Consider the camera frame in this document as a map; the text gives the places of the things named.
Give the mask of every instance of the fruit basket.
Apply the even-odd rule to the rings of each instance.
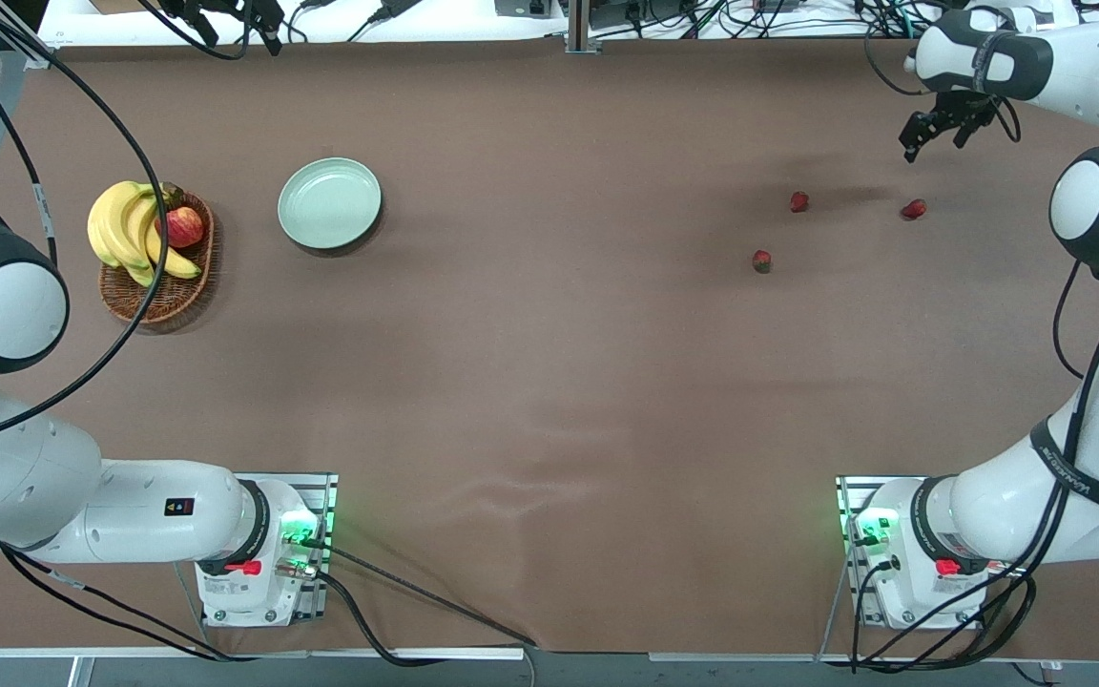
[[[200,313],[202,309],[200,306],[206,304],[211,288],[219,277],[218,256],[221,237],[220,228],[214,222],[214,213],[204,200],[198,199],[191,192],[184,192],[184,199],[179,204],[195,210],[206,226],[201,241],[179,250],[182,256],[199,266],[201,274],[196,278],[175,278],[171,275],[164,275],[155,299],[152,300],[147,313],[141,321],[141,324],[149,328],[169,329],[188,324]],[[147,288],[135,282],[125,269],[110,268],[103,264],[100,265],[99,285],[100,299],[104,301],[109,312],[123,322],[134,319],[134,313],[138,312],[138,307],[143,303],[143,297],[147,296]]]

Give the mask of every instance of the red strawberry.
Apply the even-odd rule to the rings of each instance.
[[[773,262],[770,261],[770,254],[766,251],[758,251],[754,253],[754,269],[758,274],[769,274]]]
[[[808,195],[804,191],[796,191],[791,195],[791,212],[802,213],[808,209]]]
[[[908,221],[915,221],[925,212],[928,212],[928,203],[923,199],[913,199],[907,207],[901,208],[901,217],[907,218]]]

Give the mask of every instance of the brown table surface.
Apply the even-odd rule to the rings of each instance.
[[[930,102],[878,84],[858,42],[64,53],[158,173],[213,204],[226,251],[199,321],[135,337],[56,414],[109,457],[335,470],[338,542],[551,651],[815,652],[842,564],[834,477],[977,465],[1074,388],[1051,350],[1069,263],[1046,204],[1099,132],[1023,108],[1020,145],[991,126],[906,165],[898,132]],[[143,175],[56,70],[27,76],[16,121],[73,297],[60,348],[1,379],[34,401],[121,329],[84,218]],[[326,155],[384,186],[378,235],[346,257],[297,250],[275,214]],[[797,190],[810,212],[788,212]],[[914,197],[929,213],[902,221]],[[40,233],[10,145],[0,210]],[[758,248],[775,273],[752,272]],[[1089,279],[1065,328],[1085,359]],[[170,566],[70,573],[192,628]],[[1099,660],[1099,562],[1037,578],[1007,655]],[[504,643],[345,579],[389,645]],[[214,636],[362,645],[336,600],[311,625]],[[0,647],[140,644],[0,561]]]

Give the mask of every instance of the apple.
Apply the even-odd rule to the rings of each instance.
[[[202,225],[201,218],[197,210],[192,208],[178,208],[169,210],[169,246],[174,248],[187,248],[201,241],[207,233],[207,228]],[[160,221],[155,218],[155,231],[162,231]]]

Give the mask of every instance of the plate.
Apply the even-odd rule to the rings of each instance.
[[[300,246],[341,248],[379,217],[379,181],[362,163],[324,157],[287,179],[278,196],[278,223]]]

